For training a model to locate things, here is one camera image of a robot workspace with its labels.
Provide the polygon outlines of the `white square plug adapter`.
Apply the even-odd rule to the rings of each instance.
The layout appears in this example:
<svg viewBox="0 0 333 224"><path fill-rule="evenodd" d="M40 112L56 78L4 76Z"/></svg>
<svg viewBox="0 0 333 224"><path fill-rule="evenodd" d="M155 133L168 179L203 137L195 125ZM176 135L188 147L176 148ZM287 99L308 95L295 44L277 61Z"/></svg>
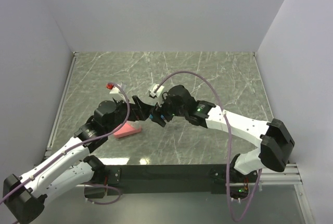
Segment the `white square plug adapter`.
<svg viewBox="0 0 333 224"><path fill-rule="evenodd" d="M141 129L139 121L129 121L128 124L135 130Z"/></svg>

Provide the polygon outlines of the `pink triangular power strip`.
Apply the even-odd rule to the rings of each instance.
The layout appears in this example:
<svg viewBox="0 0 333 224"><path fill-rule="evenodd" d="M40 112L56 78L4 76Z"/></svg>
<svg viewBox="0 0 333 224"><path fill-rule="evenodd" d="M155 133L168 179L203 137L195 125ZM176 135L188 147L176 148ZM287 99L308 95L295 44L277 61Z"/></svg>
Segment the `pink triangular power strip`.
<svg viewBox="0 0 333 224"><path fill-rule="evenodd" d="M141 132L141 130L142 130L142 127L141 127L141 129L138 129L138 130L133 129L128 124L128 121L127 121L122 128L120 128L118 131L116 131L113 134L113 136L115 138L119 139L119 138L123 138L123 137L129 136L129 135L133 135L133 134L139 133L139 132Z"/></svg>

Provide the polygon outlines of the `blue square plug adapter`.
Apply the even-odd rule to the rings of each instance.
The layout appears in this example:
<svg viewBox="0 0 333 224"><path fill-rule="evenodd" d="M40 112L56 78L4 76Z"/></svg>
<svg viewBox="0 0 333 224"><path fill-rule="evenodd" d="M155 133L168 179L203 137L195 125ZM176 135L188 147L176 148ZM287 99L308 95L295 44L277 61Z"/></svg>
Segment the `blue square plug adapter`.
<svg viewBox="0 0 333 224"><path fill-rule="evenodd" d="M152 114L150 114L149 118L150 118L150 119L154 119L154 116L153 116ZM160 115L160 118L163 119L163 120L165 120L164 115Z"/></svg>

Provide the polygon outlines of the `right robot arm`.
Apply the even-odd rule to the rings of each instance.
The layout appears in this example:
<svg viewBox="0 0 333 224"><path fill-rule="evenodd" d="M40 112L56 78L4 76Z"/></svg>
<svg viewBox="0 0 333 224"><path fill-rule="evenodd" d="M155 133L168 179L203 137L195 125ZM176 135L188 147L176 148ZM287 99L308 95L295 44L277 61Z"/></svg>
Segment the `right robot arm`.
<svg viewBox="0 0 333 224"><path fill-rule="evenodd" d="M166 91L164 86L153 84L149 96L157 99L150 118L162 127L173 117L183 117L194 126L230 132L256 147L233 158L228 169L231 180L239 182L262 168L285 171L295 142L281 120L255 120L221 109L214 103L196 100L183 85Z"/></svg>

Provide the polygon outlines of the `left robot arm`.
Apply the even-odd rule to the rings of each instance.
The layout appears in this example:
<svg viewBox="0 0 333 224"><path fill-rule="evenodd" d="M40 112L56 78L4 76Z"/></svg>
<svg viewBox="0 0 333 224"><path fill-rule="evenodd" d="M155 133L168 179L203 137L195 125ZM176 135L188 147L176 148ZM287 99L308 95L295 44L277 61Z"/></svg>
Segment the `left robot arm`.
<svg viewBox="0 0 333 224"><path fill-rule="evenodd" d="M103 101L87 122L57 152L32 170L4 180L3 199L18 223L31 223L47 203L82 183L108 178L106 166L92 153L127 121L145 121L153 109L133 96Z"/></svg>

